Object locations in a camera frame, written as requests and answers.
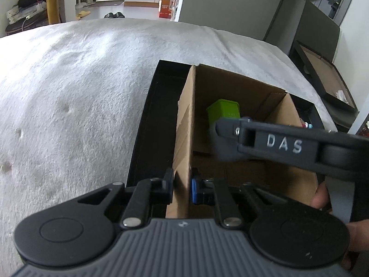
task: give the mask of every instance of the gray ribbed surface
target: gray ribbed surface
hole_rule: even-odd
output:
[[[25,266],[14,277],[334,277],[350,276],[339,265],[301,271],[276,265],[255,252],[239,231],[226,231],[213,219],[153,219],[127,231],[102,258],[83,267],[47,271]]]

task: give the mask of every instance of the doormat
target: doormat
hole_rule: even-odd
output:
[[[112,0],[112,1],[96,1],[95,4],[89,7],[100,7],[100,6],[118,6],[121,5],[124,0]]]

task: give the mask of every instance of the door handle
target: door handle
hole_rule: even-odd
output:
[[[328,4],[330,4],[331,5],[331,8],[332,8],[328,16],[331,19],[333,19],[334,16],[336,15],[336,12],[337,12],[338,7],[341,4],[341,1],[342,0],[327,0],[327,1],[328,1]]]

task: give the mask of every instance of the orange box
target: orange box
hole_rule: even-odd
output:
[[[172,9],[170,7],[171,0],[159,0],[159,17],[170,19],[172,16]]]

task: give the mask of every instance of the human hand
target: human hand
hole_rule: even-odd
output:
[[[329,203],[329,193],[325,183],[322,182],[313,199],[310,206],[320,209]],[[350,245],[348,251],[361,252],[369,250],[369,220],[363,220],[359,222],[351,222],[347,224],[347,229],[350,232]],[[341,265],[345,269],[351,268],[351,260],[347,253],[345,254]]]

